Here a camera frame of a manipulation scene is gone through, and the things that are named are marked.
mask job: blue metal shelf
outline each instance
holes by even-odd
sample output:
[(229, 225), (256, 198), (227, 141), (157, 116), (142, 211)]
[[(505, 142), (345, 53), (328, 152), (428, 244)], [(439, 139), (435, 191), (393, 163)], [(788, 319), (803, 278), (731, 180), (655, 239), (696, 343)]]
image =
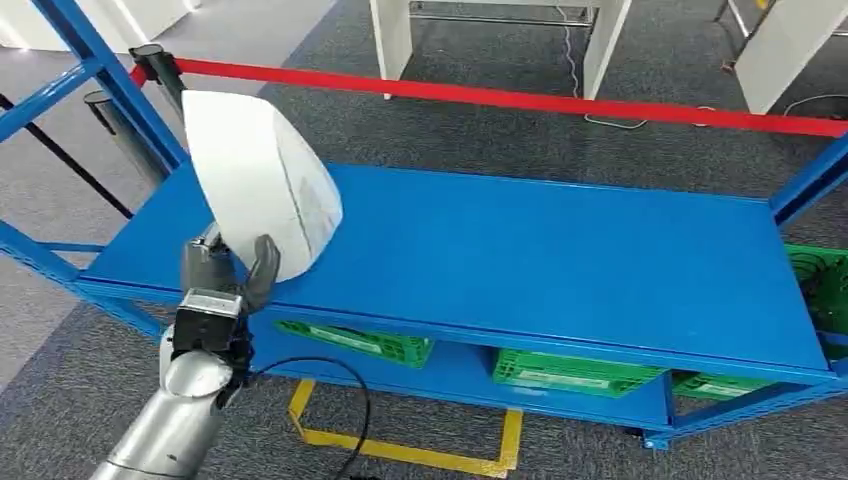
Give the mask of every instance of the blue metal shelf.
[[(330, 171), (345, 218), (313, 269), (277, 286), (278, 315), (800, 383), (833, 376), (763, 201)], [(181, 247), (211, 219), (181, 167), (81, 285), (178, 301)]]
[[(174, 173), (86, 272), (48, 249), (97, 246), (38, 243), (2, 221), (0, 251), (157, 335), (161, 325), (132, 301), (181, 298), (180, 250), (210, 222), (209, 209), (186, 152), (76, 3), (33, 3), (80, 64), (0, 115), (0, 141), (94, 78)], [(848, 392), (848, 359), (824, 359), (778, 231), (848, 177), (848, 135), (768, 201), (330, 170), (345, 220), (315, 267), (280, 284), (272, 305), (251, 318), (256, 365), (323, 354), (351, 363), (379, 390), (635, 426), (650, 448)], [(440, 343), (417, 371), (283, 334), (276, 319)], [(490, 380), (491, 359), (480, 345), (780, 383), (675, 416), (667, 375), (620, 399), (516, 389)], [(351, 383), (331, 368), (289, 365), (275, 373)]]

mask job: shelf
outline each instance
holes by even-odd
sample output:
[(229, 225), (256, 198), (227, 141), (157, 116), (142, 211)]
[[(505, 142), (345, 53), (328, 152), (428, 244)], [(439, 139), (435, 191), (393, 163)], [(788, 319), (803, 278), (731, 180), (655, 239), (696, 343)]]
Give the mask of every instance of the shelf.
[[(517, 348), (513, 339), (647, 352), (656, 365), (714, 373), (833, 376), (765, 201), (329, 170), (344, 220), (309, 272), (276, 287), (270, 310), (475, 344), (498, 336)], [(92, 264), (84, 288), (177, 300), (182, 245), (210, 220), (191, 166), (180, 168)]]
[[(669, 405), (662, 377), (622, 398), (608, 398), (559, 390), (541, 390), (492, 382), (492, 349), (453, 342), (437, 342), (422, 369), (412, 369), (381, 358), (354, 352), (318, 340), (277, 331), (270, 324), (251, 327), (256, 335), (254, 368), (294, 356), (326, 356), (348, 363), (374, 390), (415, 395), (496, 408), (578, 418), (654, 430), (669, 429)], [(284, 365), (276, 374), (315, 378), (321, 382), (358, 385), (343, 369), (321, 362)]]

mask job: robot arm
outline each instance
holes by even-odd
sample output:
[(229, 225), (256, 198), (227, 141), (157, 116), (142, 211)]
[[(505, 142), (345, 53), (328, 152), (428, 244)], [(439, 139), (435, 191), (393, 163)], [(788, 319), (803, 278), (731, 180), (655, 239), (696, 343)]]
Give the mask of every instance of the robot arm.
[(253, 357), (247, 318), (270, 297), (280, 254), (267, 235), (255, 244), (247, 280), (235, 279), (217, 227), (183, 253), (186, 292), (159, 346), (159, 389), (92, 480), (194, 478), (247, 380)]

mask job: green basket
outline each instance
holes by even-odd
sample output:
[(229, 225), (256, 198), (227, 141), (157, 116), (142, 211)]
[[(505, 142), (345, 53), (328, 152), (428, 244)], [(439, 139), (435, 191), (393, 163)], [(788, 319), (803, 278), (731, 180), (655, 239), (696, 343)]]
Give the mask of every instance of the green basket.
[(421, 368), (427, 363), (427, 358), (436, 343), (429, 338), (365, 333), (346, 328), (307, 325), (285, 320), (278, 320), (274, 324), (286, 332), (350, 348), (412, 368)]
[(675, 395), (711, 400), (728, 400), (771, 385), (771, 380), (729, 377), (697, 372), (675, 372), (673, 392)]
[[(848, 250), (786, 245), (816, 329), (848, 334)], [(848, 347), (823, 345), (825, 356), (848, 356)]]
[(502, 348), (492, 379), (520, 387), (621, 397), (665, 371), (657, 367)]

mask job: white desk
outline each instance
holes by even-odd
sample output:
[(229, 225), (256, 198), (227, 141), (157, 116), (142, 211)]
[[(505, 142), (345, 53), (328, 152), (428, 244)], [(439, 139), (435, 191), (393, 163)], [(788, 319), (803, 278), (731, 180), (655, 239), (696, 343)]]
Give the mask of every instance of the white desk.
[[(431, 0), (457, 3), (453, 0)], [(583, 97), (595, 98), (601, 88), (631, 0), (463, 0), (462, 3), (598, 8), (583, 60)], [(398, 80), (412, 55), (408, 0), (371, 0), (380, 76)]]
[(848, 0), (772, 1), (735, 66), (751, 113), (768, 113), (848, 16)]

